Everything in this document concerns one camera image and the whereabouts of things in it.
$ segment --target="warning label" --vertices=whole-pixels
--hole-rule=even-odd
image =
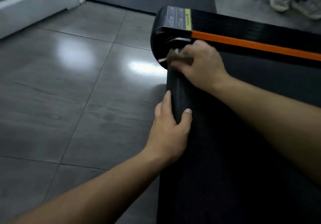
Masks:
[[[191,10],[179,7],[167,7],[165,26],[192,31]]]

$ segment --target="sneaker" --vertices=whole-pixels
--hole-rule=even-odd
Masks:
[[[288,0],[269,0],[271,7],[278,12],[285,12],[290,9]]]
[[[291,7],[310,19],[321,19],[321,3],[315,3],[311,0],[293,0]]]

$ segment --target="treadmill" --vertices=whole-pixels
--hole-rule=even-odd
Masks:
[[[157,60],[197,39],[227,72],[321,107],[321,35],[178,7],[162,8],[151,48]],[[321,188],[230,108],[168,69],[177,123],[193,111],[187,149],[160,175],[158,224],[321,223]]]

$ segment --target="forearm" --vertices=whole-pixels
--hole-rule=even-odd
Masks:
[[[143,151],[13,223],[114,223],[166,165]]]
[[[321,184],[321,109],[235,78],[210,91]]]

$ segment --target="orange stripe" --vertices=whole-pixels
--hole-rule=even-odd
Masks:
[[[266,52],[274,52],[274,53],[279,53],[279,54],[284,54],[284,55],[289,55],[294,57],[321,61],[321,54],[319,53],[306,52],[306,51],[295,50],[295,49],[286,48],[286,47],[268,45],[264,43],[258,43],[254,41],[244,40],[244,39],[231,38],[231,37],[226,37],[226,36],[217,35],[217,34],[208,34],[200,31],[193,31],[192,38],[203,39],[208,41],[224,43],[228,45],[241,46],[241,47],[266,51]]]

